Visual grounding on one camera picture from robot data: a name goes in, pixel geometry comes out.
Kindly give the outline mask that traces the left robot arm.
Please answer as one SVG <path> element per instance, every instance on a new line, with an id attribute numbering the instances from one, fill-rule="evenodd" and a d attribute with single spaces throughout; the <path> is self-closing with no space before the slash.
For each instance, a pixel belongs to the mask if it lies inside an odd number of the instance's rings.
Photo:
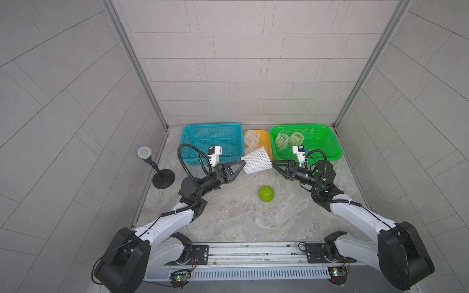
<path id="1" fill-rule="evenodd" d="M 205 177 L 196 178 L 187 168 L 183 158 L 184 147 L 195 150 L 199 159 L 206 160 L 202 166 Z M 245 161 L 219 162 L 221 146 L 211 146 L 204 153 L 190 144 L 181 144 L 177 149 L 178 160 L 187 173 L 179 195 L 180 202 L 169 212 L 162 213 L 156 220 L 131 230 L 120 229 L 104 254 L 96 260 L 91 281 L 105 286 L 112 293 L 133 293 L 143 282 L 150 281 L 150 274 L 170 262 L 186 264 L 194 260 L 192 241 L 180 233 L 183 228 L 201 216 L 208 202 L 203 197 L 233 182 Z"/>

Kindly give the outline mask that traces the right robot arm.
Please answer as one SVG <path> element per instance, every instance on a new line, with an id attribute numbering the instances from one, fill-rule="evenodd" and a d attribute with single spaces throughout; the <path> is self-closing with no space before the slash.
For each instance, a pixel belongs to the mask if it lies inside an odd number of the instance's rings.
<path id="1" fill-rule="evenodd" d="M 306 244 L 304 252 L 316 255 L 321 252 L 329 262 L 354 259 L 382 272 L 396 289 L 409 290 L 435 272 L 435 266 L 417 229 L 409 222 L 397 223 L 372 212 L 352 200 L 334 183 L 336 173 L 320 151 L 322 159 L 312 166 L 308 162 L 281 160 L 273 168 L 287 180 L 298 181 L 308 191 L 312 200 L 326 211 L 353 224 L 370 240 L 362 241 L 336 231 L 324 239 L 322 249 Z"/>

